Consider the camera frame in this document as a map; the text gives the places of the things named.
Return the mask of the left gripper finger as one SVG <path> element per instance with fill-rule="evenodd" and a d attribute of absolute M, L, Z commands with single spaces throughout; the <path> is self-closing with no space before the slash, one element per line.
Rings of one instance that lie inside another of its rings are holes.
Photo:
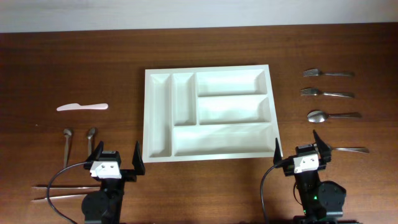
<path fill-rule="evenodd" d="M 100 141 L 95 150 L 88 157 L 88 162 L 97 161 L 103 152 L 103 148 L 104 148 L 104 142 Z"/>
<path fill-rule="evenodd" d="M 144 162 L 142 160 L 141 145 L 140 145 L 139 141 L 137 141 L 134 146 L 132 165 L 134 166 L 134 172 L 136 175 L 145 175 L 146 168 L 145 168 Z"/>

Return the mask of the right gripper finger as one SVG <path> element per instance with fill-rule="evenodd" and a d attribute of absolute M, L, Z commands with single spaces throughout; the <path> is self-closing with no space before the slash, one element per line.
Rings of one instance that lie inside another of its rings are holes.
<path fill-rule="evenodd" d="M 273 164 L 276 166 L 280 161 L 282 161 L 282 154 L 280 152 L 280 145 L 278 138 L 275 138 L 275 151 L 273 157 Z"/>
<path fill-rule="evenodd" d="M 331 149 L 329 146 L 321 140 L 319 135 L 315 130 L 313 130 L 313 136 L 315 139 L 315 144 L 317 145 L 318 153 L 320 155 L 320 158 L 323 162 L 327 163 L 331 161 Z"/>

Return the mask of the metal tablespoon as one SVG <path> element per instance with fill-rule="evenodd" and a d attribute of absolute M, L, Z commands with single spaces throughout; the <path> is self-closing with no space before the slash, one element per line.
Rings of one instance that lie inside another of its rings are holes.
<path fill-rule="evenodd" d="M 329 114 L 320 110 L 311 111 L 307 115 L 307 120 L 311 123 L 322 123 L 329 118 L 362 118 L 362 115 L 360 113 Z"/>
<path fill-rule="evenodd" d="M 370 150 L 366 147 L 332 147 L 330 145 L 328 145 L 328 147 L 334 151 L 359 152 L 363 154 L 370 153 Z"/>

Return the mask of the metal fork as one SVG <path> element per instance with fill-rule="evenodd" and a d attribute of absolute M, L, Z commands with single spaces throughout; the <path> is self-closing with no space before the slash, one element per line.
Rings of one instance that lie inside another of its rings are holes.
<path fill-rule="evenodd" d="M 304 77 L 317 77 L 317 76 L 334 76 L 334 77 L 354 77 L 352 72 L 323 72 L 317 68 L 312 68 L 303 72 Z"/>
<path fill-rule="evenodd" d="M 327 92 L 321 91 L 317 88 L 305 88 L 300 90 L 300 94 L 302 96 L 335 96 L 335 97 L 343 97 L 343 98 L 354 98 L 354 93 L 347 93 L 347 92 Z"/>

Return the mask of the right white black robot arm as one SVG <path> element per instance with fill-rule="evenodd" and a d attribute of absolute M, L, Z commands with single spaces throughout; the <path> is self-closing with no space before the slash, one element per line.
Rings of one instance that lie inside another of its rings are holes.
<path fill-rule="evenodd" d="M 316 131 L 315 142 L 298 146 L 296 154 L 286 159 L 282 157 L 279 142 L 275 142 L 273 169 L 281 168 L 285 176 L 294 176 L 294 187 L 298 190 L 302 216 L 293 217 L 294 224 L 317 223 L 357 223 L 356 220 L 341 220 L 345 204 L 346 189 L 336 182 L 321 181 L 318 172 L 326 169 L 331 161 L 332 148 Z"/>

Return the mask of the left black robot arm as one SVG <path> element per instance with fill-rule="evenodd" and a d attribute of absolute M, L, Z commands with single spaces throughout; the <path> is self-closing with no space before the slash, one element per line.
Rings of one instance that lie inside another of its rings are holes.
<path fill-rule="evenodd" d="M 122 169 L 120 153 L 105 151 L 102 141 L 88 156 L 83 168 L 101 185 L 99 190 L 89 193 L 82 201 L 85 223 L 120 222 L 125 183 L 136 182 L 139 175 L 146 173 L 139 142 L 134 147 L 132 165 L 133 169 Z"/>

